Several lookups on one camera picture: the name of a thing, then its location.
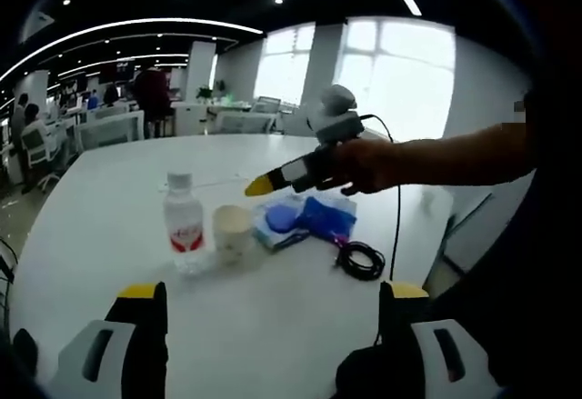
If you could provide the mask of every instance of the forearm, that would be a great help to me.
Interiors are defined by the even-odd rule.
[[[400,184],[494,185],[534,167],[525,124],[500,124],[470,135],[394,145]]]

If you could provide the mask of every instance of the ceiling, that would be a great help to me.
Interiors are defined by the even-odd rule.
[[[281,5],[276,5],[274,0],[70,0],[67,6],[63,1],[0,0],[1,4],[10,5],[3,10],[6,25],[0,34],[0,74],[60,37],[127,19],[191,17],[250,26],[267,33],[303,22],[340,22],[353,15],[411,16],[403,0],[284,0]],[[453,25],[458,34],[492,47],[518,64],[526,65],[530,60],[531,54],[519,26],[498,0],[416,2],[423,19]],[[55,21],[18,44],[20,28],[31,10],[41,11]],[[217,51],[221,53],[234,44],[248,43],[264,35],[215,25],[175,23],[108,28],[47,49],[16,69],[0,83],[0,88],[9,91],[24,72],[35,68],[48,68],[51,82],[54,82],[58,74],[66,70],[118,56],[186,54],[193,40],[208,40],[213,36],[217,37]]]

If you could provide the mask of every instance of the human hand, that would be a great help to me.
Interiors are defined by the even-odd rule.
[[[351,183],[341,190],[351,196],[376,193],[399,184],[396,147],[386,140],[350,140],[334,149],[333,158],[333,175],[318,185],[318,190]]]

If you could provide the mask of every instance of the red label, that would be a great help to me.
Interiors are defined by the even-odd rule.
[[[170,243],[176,252],[195,251],[202,246],[202,225],[181,228],[170,235]]]

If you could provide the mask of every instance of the floor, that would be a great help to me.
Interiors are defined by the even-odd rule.
[[[51,187],[46,194],[34,189],[22,195],[22,186],[13,187],[0,201],[0,236],[12,246],[18,256],[22,253],[28,233],[45,204],[50,189]]]
[[[22,186],[13,187],[5,190],[0,200],[0,236],[12,246],[18,256],[22,253],[36,216],[50,195],[50,188],[46,194],[34,189],[22,195]],[[437,297],[458,279],[458,274],[448,264],[438,261],[428,278],[426,289],[431,297]]]

